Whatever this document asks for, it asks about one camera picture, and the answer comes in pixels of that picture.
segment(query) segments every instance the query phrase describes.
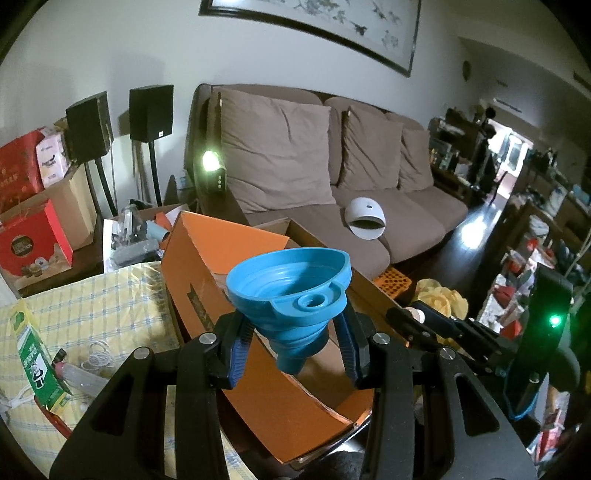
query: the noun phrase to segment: green led light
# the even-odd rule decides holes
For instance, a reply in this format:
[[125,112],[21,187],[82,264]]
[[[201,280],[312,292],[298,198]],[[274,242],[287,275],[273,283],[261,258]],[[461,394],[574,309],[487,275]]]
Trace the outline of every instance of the green led light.
[[203,169],[205,171],[216,171],[221,168],[220,158],[217,153],[207,150],[202,157]]
[[560,318],[558,315],[552,315],[550,317],[549,322],[552,328],[556,328],[558,325],[562,323],[562,318]]

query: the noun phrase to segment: beige pillow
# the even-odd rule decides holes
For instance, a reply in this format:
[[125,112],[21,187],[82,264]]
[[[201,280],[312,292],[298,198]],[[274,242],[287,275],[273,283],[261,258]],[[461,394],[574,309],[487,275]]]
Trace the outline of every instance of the beige pillow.
[[237,90],[220,94],[228,186],[244,213],[335,203],[329,107]]
[[339,188],[396,188],[401,138],[401,123],[351,106],[343,121],[343,170]]
[[429,165],[429,132],[402,130],[402,160],[400,162],[400,190],[416,192],[433,185]]

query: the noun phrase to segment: blue gripper pad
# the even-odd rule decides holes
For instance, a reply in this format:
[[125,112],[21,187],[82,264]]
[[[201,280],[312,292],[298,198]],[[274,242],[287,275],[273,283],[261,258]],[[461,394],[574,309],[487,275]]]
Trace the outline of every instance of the blue gripper pad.
[[232,388],[236,386],[238,381],[244,375],[246,360],[248,359],[248,350],[251,347],[254,331],[255,326],[250,320],[243,317],[242,324],[238,330],[238,335],[236,336],[236,341],[234,341],[230,351],[230,371],[228,373],[228,380]]
[[345,373],[351,379],[354,385],[361,380],[361,369],[359,367],[359,352],[357,345],[353,340],[353,332],[349,329],[349,324],[345,318],[345,309],[333,318],[335,324],[336,337],[339,340],[340,354],[343,357]]

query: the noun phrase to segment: black speaker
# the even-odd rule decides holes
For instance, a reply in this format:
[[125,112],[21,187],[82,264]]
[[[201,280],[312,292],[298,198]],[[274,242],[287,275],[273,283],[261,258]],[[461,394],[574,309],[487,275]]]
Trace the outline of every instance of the black speaker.
[[129,91],[131,140],[153,142],[173,132],[173,85],[152,85]]
[[78,163],[107,155],[113,130],[107,92],[85,98],[66,109],[68,136]]

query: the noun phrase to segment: speaker stand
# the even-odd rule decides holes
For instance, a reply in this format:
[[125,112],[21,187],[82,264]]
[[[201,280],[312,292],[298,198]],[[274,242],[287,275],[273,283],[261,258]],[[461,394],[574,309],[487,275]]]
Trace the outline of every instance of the speaker stand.
[[119,212],[117,212],[115,202],[113,202],[113,197],[111,196],[111,191],[109,190],[109,184],[107,183],[107,177],[105,177],[105,170],[103,169],[103,161],[101,158],[96,158],[95,163],[96,169],[99,172],[100,183],[103,186],[103,190],[105,191],[105,197],[107,198],[107,203],[109,204],[109,208],[111,209],[111,214],[113,215],[113,217],[116,217]]
[[148,148],[150,149],[150,165],[152,167],[152,182],[154,182],[156,203],[159,207],[161,207],[162,198],[160,197],[160,183],[158,182],[158,170],[156,168],[156,152],[154,150],[154,141],[148,142]]

